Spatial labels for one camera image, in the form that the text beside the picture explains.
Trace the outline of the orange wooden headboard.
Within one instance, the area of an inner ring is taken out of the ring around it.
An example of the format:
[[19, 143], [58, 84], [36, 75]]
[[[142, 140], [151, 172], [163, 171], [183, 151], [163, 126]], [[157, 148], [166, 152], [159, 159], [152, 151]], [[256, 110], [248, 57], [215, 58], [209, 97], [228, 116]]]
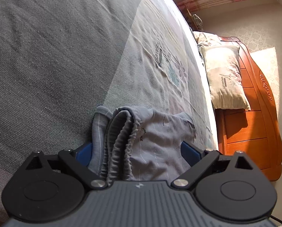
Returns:
[[219, 151], [224, 155], [246, 152], [269, 181], [277, 181], [282, 173], [282, 140], [271, 87], [245, 44], [236, 37], [220, 40], [239, 46], [242, 87], [251, 108], [215, 111]]

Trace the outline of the beige pillow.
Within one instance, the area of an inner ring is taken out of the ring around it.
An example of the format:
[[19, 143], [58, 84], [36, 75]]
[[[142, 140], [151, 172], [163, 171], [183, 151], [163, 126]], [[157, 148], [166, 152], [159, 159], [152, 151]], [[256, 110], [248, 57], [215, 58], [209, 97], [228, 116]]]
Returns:
[[239, 47], [217, 45], [201, 47], [211, 101], [215, 109], [250, 110], [242, 87]]

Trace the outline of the wooden nightstand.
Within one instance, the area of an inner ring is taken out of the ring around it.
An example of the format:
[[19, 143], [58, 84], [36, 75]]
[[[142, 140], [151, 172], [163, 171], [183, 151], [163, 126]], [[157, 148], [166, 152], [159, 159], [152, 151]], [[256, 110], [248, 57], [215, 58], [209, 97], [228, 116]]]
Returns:
[[192, 28], [192, 30], [197, 30], [198, 26], [197, 23], [195, 21], [194, 15], [190, 13], [190, 11], [188, 10], [188, 7], [185, 5], [185, 19], [186, 22], [188, 23], [189, 27]]

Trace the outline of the grey pyjama trousers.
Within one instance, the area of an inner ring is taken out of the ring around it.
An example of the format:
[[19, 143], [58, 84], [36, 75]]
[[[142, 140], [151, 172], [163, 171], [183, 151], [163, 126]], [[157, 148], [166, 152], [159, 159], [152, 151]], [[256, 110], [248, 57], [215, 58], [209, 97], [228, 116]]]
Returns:
[[92, 158], [88, 168], [100, 178], [173, 181], [189, 169], [182, 142], [196, 138], [193, 119], [185, 112], [166, 114], [145, 107], [97, 107], [92, 123]]

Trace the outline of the grey object on nightstand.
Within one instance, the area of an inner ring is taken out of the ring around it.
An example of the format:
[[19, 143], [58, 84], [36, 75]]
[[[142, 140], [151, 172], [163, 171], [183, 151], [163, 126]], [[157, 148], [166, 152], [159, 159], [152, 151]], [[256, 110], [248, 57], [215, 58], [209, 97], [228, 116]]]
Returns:
[[197, 28], [198, 31], [203, 31], [203, 22], [202, 22], [202, 19], [197, 15], [197, 14], [194, 14], [193, 15], [193, 18], [194, 18], [194, 24]]

